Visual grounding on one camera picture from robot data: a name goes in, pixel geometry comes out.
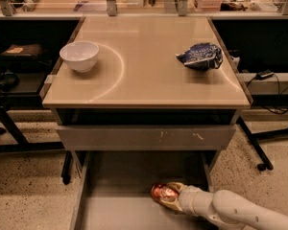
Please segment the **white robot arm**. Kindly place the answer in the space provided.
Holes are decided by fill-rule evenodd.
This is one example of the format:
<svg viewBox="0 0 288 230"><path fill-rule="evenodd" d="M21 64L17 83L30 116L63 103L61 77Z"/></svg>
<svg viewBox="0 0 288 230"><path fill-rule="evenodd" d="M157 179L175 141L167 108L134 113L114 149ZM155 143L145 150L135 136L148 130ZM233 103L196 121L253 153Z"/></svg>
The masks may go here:
<svg viewBox="0 0 288 230"><path fill-rule="evenodd" d="M228 190L215 193L179 182L155 184L151 196L175 212L203 217L220 230L288 230L288 216L258 206Z"/></svg>

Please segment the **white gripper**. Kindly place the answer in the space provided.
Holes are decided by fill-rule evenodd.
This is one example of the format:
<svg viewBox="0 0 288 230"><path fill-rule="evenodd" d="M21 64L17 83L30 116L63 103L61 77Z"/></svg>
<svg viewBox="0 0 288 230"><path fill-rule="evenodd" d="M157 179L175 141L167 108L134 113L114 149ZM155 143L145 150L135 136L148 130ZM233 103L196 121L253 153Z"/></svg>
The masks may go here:
<svg viewBox="0 0 288 230"><path fill-rule="evenodd" d="M189 216L201 216L204 213L203 190L180 182L168 182L166 187L166 193L179 195L179 200L175 197L161 197L157 201L160 205L178 213L183 211Z"/></svg>

